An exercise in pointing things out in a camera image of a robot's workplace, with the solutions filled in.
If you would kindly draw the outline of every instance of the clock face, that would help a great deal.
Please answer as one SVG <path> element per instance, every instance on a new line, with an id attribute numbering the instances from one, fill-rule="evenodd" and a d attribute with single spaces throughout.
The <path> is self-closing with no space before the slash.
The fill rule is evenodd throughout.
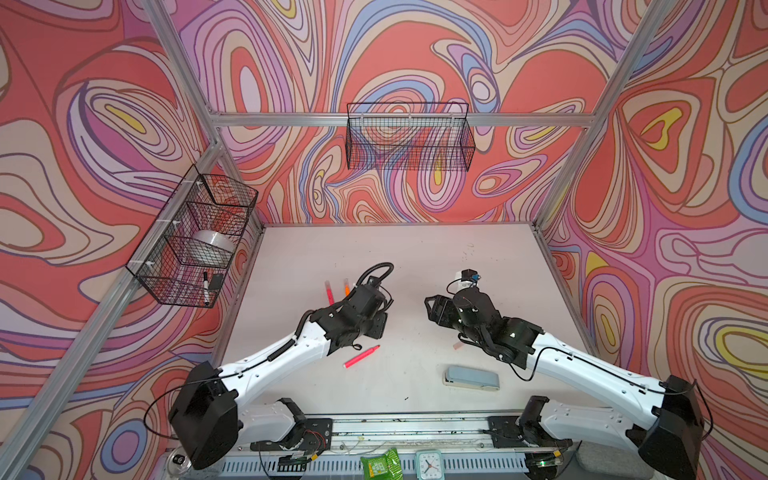
<path id="1" fill-rule="evenodd" d="M 419 478 L 423 480 L 436 480 L 442 476 L 442 460 L 437 452 L 425 452 L 419 454 Z"/>

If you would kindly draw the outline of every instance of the table surface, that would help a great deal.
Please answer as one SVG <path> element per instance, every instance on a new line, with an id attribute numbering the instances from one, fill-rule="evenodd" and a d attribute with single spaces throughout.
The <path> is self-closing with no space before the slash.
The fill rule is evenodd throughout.
<path id="1" fill-rule="evenodd" d="M 454 349 L 457 332 L 427 320 L 424 298 L 445 295 L 455 273 L 472 268 L 482 277 L 480 290 L 503 316 L 536 323 L 584 350 L 526 224 L 267 228 L 223 362 L 257 352 L 294 331 L 305 310 L 327 306 L 326 280 L 339 300 L 344 278 L 354 284 L 365 269 L 384 261 L 395 264 L 383 282 L 395 299 L 384 336 L 358 340 L 363 350 L 381 347 L 350 369 L 343 364 L 358 352 L 337 350 L 273 385 L 258 402 L 290 397 L 308 414 L 522 409 L 531 395 L 600 405 L 543 374 L 522 382 L 508 365 L 475 347 Z M 445 386 L 442 375 L 450 365 L 496 372 L 501 388 Z M 521 374 L 527 378 L 530 372 Z"/>

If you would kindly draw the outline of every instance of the green package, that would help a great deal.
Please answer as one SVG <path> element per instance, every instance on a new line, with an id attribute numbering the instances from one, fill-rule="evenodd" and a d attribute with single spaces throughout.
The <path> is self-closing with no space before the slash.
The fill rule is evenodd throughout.
<path id="1" fill-rule="evenodd" d="M 400 455 L 397 455 L 397 449 L 389 449 L 384 455 L 378 457 L 363 457 L 360 461 L 366 480 L 402 480 Z"/>

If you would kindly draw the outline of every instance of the alarm clock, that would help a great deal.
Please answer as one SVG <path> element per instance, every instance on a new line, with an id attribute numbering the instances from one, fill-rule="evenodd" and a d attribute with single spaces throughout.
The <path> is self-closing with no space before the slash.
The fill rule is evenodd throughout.
<path id="1" fill-rule="evenodd" d="M 442 454 L 437 450 L 416 452 L 416 478 L 419 480 L 445 480 Z"/>

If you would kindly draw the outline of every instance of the red highlighter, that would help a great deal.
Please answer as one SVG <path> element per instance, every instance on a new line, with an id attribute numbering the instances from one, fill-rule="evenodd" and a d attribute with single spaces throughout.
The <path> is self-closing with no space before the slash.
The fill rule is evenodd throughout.
<path id="1" fill-rule="evenodd" d="M 374 353 L 377 349 L 379 349 L 379 347 L 380 347 L 380 345 L 372 346 L 371 348 L 367 349 L 365 352 L 359 354 L 355 358 L 353 358 L 350 361 L 348 361 L 347 363 L 345 363 L 344 366 L 346 368 L 349 368 L 350 366 L 358 363 L 360 360 L 362 360 L 362 359 L 366 358 L 367 356 L 369 356 L 371 353 Z"/>
<path id="2" fill-rule="evenodd" d="M 335 302 L 333 301 L 333 292 L 331 291 L 331 282 L 326 280 L 326 293 L 328 294 L 328 304 L 333 305 Z"/>

